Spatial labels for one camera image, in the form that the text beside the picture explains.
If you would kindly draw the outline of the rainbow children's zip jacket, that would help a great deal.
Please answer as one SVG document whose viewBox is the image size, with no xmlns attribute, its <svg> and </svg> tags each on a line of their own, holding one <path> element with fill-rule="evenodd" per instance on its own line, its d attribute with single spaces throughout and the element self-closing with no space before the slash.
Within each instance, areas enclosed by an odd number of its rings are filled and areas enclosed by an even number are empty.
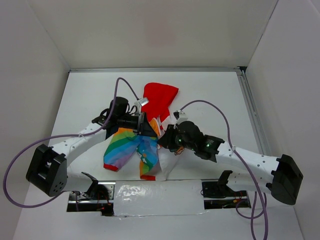
<svg viewBox="0 0 320 240">
<path fill-rule="evenodd" d="M 157 82 L 144 86 L 143 98 L 137 101 L 138 109 L 145 113 L 147 126 L 155 136 L 138 135 L 132 129 L 120 127 L 112 136 L 103 155 L 103 167 L 117 172 L 137 154 L 139 176 L 147 181 L 165 181 L 184 150 L 183 147 L 169 151 L 157 141 L 164 136 L 168 126 L 174 123 L 169 107 L 178 95 L 179 88 Z"/>
</svg>

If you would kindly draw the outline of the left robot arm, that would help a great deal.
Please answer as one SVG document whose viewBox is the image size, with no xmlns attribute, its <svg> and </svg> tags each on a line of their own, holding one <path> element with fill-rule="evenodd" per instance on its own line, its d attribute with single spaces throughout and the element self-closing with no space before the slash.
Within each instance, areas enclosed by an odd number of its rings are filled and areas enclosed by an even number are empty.
<svg viewBox="0 0 320 240">
<path fill-rule="evenodd" d="M 26 180 L 49 197 L 55 197 L 71 183 L 67 173 L 69 165 L 120 128 L 132 130 L 135 136 L 156 137 L 146 113 L 142 111 L 147 103 L 147 98 L 141 98 L 130 107 L 126 98 L 117 96 L 110 102 L 109 108 L 104 109 L 74 137 L 52 146 L 41 144 L 34 151 Z"/>
</svg>

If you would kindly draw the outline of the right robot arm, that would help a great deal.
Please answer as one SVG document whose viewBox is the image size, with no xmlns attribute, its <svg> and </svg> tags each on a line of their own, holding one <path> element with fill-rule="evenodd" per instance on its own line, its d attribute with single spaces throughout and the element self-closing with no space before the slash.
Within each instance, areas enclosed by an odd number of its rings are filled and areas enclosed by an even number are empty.
<svg viewBox="0 0 320 240">
<path fill-rule="evenodd" d="M 158 144 L 172 152 L 185 148 L 203 160 L 244 170 L 244 173 L 222 172 L 217 184 L 223 196 L 239 191 L 256 191 L 259 187 L 261 192 L 270 194 L 283 204 L 296 204 L 304 176 L 291 156 L 266 156 L 230 146 L 221 138 L 203 134 L 191 121 L 168 125 Z"/>
</svg>

